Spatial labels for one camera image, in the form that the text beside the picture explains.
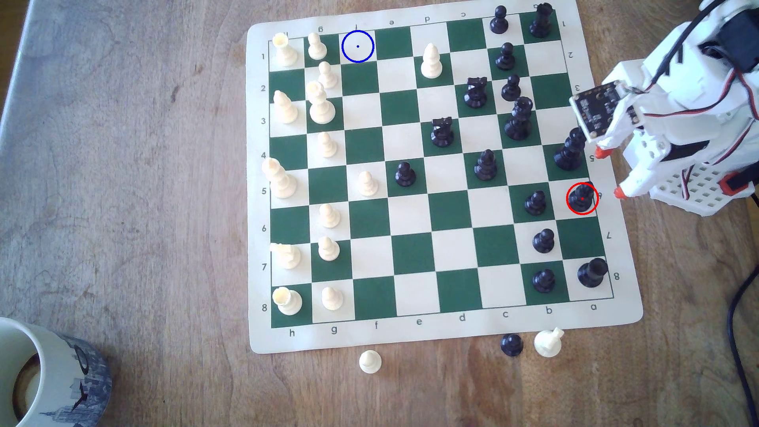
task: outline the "black pawn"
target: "black pawn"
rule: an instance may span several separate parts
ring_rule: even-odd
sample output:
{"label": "black pawn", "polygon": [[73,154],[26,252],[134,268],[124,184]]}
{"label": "black pawn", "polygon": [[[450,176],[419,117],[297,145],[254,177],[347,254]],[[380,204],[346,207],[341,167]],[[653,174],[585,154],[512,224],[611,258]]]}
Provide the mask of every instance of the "black pawn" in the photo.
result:
{"label": "black pawn", "polygon": [[530,24],[530,34],[543,39],[551,33],[551,14],[553,7],[549,3],[540,3],[535,9],[535,20]]}
{"label": "black pawn", "polygon": [[519,356],[522,349],[524,349],[524,343],[517,334],[506,334],[501,338],[501,351],[507,356]]}
{"label": "black pawn", "polygon": [[534,192],[524,201],[524,210],[533,217],[542,215],[546,211],[546,194],[541,190]]}
{"label": "black pawn", "polygon": [[495,18],[490,20],[490,31],[496,34],[503,34],[509,29],[509,22],[506,20],[506,6],[496,8]]}
{"label": "black pawn", "polygon": [[560,147],[553,155],[553,162],[560,169],[575,170],[582,164],[585,151],[585,133],[580,128],[569,131],[569,136],[564,141],[564,147]]}
{"label": "black pawn", "polygon": [[544,229],[532,238],[532,247],[541,254],[547,254],[553,249],[553,231]]}
{"label": "black pawn", "polygon": [[539,293],[549,293],[556,286],[556,278],[553,275],[553,271],[545,269],[538,271],[532,276],[532,286]]}
{"label": "black pawn", "polygon": [[401,162],[398,165],[398,172],[395,173],[395,182],[401,187],[408,187],[417,180],[417,173],[411,168],[408,162]]}
{"label": "black pawn", "polygon": [[512,74],[501,89],[501,97],[507,101],[516,101],[520,95],[521,89],[519,88],[519,76]]}

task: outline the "chess mat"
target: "chess mat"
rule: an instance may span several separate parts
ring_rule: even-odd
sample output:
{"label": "chess mat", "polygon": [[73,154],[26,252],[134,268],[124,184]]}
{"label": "chess mat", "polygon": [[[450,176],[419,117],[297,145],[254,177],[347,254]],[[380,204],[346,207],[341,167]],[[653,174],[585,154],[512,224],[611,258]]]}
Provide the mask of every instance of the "chess mat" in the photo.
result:
{"label": "chess mat", "polygon": [[[632,323],[643,315],[622,209],[609,161],[586,161],[567,172],[553,154],[577,126],[568,99],[593,87],[577,5],[551,2],[552,32],[533,37],[533,2],[506,2],[509,29],[489,29],[498,1],[475,0],[418,8],[346,14],[257,24],[247,38],[247,189],[250,344],[257,353],[277,353],[372,343],[469,337],[561,327]],[[371,36],[353,32],[362,30]],[[271,42],[287,33],[298,61],[280,67]],[[339,77],[326,90],[336,115],[318,125],[308,115],[305,84],[315,81],[320,61],[307,54],[307,35],[318,32],[324,61]],[[494,62],[504,42],[514,44],[516,66]],[[424,47],[440,51],[442,75],[420,74]],[[353,63],[352,59],[368,59]],[[521,77],[522,96],[534,101],[533,131],[524,141],[503,132],[513,103],[500,96],[506,78]],[[468,77],[487,77],[487,104],[463,102]],[[291,124],[276,121],[272,95],[286,93],[298,108]],[[453,117],[455,140],[436,147],[431,120]],[[329,132],[337,154],[320,156],[317,135]],[[474,175],[479,153],[496,154],[498,175]],[[273,157],[298,181],[286,199],[271,196],[261,169]],[[417,181],[395,183],[398,163],[408,161]],[[358,192],[358,175],[379,182],[372,197]],[[588,215],[570,211],[567,192],[590,179],[601,195]],[[532,217],[524,200],[546,194],[547,209]],[[319,206],[341,214],[334,229],[319,224]],[[541,254],[532,237],[544,228],[555,248]],[[317,241],[329,236],[340,246],[327,262]],[[286,270],[272,263],[269,243],[296,245],[300,264]],[[577,270],[595,257],[609,274],[597,288],[582,286]],[[550,268],[551,293],[538,293],[533,274]],[[297,291],[303,307],[282,314],[272,291]],[[342,291],[337,311],[320,300],[324,287]]]}

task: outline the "wooden table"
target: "wooden table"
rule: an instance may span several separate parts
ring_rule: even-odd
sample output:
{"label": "wooden table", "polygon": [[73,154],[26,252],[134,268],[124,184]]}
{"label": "wooden table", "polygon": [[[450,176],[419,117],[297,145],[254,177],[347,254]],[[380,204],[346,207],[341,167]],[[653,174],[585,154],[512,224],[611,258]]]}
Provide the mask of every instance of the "wooden table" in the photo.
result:
{"label": "wooden table", "polygon": [[[499,337],[376,346],[376,375],[361,348],[251,352],[247,29],[423,3],[33,2],[0,134],[0,315],[108,356],[102,425],[746,425],[725,332],[757,262],[742,202],[625,201],[644,318],[568,331],[553,359]],[[694,17],[684,3],[581,1],[596,81]],[[754,286],[735,318],[755,390],[758,306]]]}

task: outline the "white pawn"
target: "white pawn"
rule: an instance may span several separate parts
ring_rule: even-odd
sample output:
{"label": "white pawn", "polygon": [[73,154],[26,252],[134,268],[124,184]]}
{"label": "white pawn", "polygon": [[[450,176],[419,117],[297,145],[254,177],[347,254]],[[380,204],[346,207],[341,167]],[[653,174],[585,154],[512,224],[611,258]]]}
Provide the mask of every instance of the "white pawn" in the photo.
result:
{"label": "white pawn", "polygon": [[364,197],[371,197],[377,193],[377,189],[380,187],[377,184],[377,180],[372,177],[372,174],[363,171],[358,174],[358,192]]}
{"label": "white pawn", "polygon": [[325,89],[332,89],[337,84],[337,74],[332,72],[332,67],[329,66],[329,62],[327,61],[319,63],[319,83]]}
{"label": "white pawn", "polygon": [[298,181],[285,171],[285,168],[279,164],[279,160],[269,157],[263,161],[261,169],[266,174],[266,179],[272,183],[272,195],[274,197],[288,198],[295,194],[295,190],[298,188]]}
{"label": "white pawn", "polygon": [[280,123],[292,123],[298,118],[298,109],[281,90],[274,91],[274,113]]}
{"label": "white pawn", "polygon": [[562,349],[564,331],[555,328],[553,331],[541,331],[535,336],[535,351],[542,357],[554,357]]}
{"label": "white pawn", "polygon": [[442,73],[440,53],[432,43],[428,44],[427,47],[424,48],[421,73],[424,77],[427,78],[437,78]]}
{"label": "white pawn", "polygon": [[319,206],[319,222],[324,228],[333,229],[337,227],[340,224],[340,211],[329,203]]}
{"label": "white pawn", "polygon": [[284,286],[274,289],[272,294],[274,303],[277,304],[279,311],[287,316],[292,316],[301,310],[303,299],[301,294],[285,288]]}
{"label": "white pawn", "polygon": [[285,33],[275,34],[272,43],[277,48],[276,58],[280,67],[289,67],[298,60],[298,51],[290,46],[290,39]]}
{"label": "white pawn", "polygon": [[367,374],[373,374],[382,367],[382,358],[378,352],[367,350],[361,353],[361,357],[358,358],[358,366]]}
{"label": "white pawn", "polygon": [[319,61],[327,56],[327,46],[322,43],[319,34],[311,33],[308,35],[308,55],[314,61]]}
{"label": "white pawn", "polygon": [[324,261],[334,261],[340,255],[340,246],[327,236],[319,238],[319,256]]}

